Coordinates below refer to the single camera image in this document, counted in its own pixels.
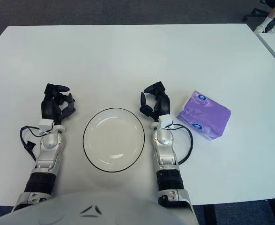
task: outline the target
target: robotic arm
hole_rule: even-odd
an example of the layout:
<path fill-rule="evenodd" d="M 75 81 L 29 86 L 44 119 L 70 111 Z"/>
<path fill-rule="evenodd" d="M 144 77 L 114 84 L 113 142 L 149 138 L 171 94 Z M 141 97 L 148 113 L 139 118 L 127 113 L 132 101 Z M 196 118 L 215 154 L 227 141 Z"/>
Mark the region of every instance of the robotic arm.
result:
<path fill-rule="evenodd" d="M 20 194 L 12 211 L 51 198 L 62 159 L 62 151 L 66 144 L 66 140 L 62 134 L 65 128 L 61 125 L 61 121 L 76 111 L 74 108 L 75 100 L 72 95 L 69 94 L 66 96 L 60 93 L 66 91 L 69 91 L 68 87 L 47 84 L 45 98 L 41 104 L 42 119 L 38 127 L 24 126 L 21 128 L 21 141 L 24 148 L 35 160 L 35 164 L 26 188 Z M 67 102 L 68 106 L 61 110 L 59 105 L 62 105 L 64 101 Z M 40 154 L 37 159 L 32 152 L 35 144 L 30 141 L 26 144 L 22 138 L 22 133 L 26 129 L 29 129 L 34 136 L 42 137 L 40 141 Z M 31 129 L 37 129 L 39 135 L 34 134 Z"/>
<path fill-rule="evenodd" d="M 186 207 L 192 210 L 188 192 L 184 189 L 181 178 L 179 162 L 173 150 L 174 137 L 169 130 L 173 129 L 170 100 L 164 91 L 165 88 L 161 82 L 147 87 L 144 93 L 154 95 L 157 102 L 152 110 L 150 106 L 146 105 L 144 93 L 141 93 L 140 107 L 143 114 L 155 120 L 151 128 L 154 130 L 152 144 L 158 183 L 158 203 L 164 207 Z"/>

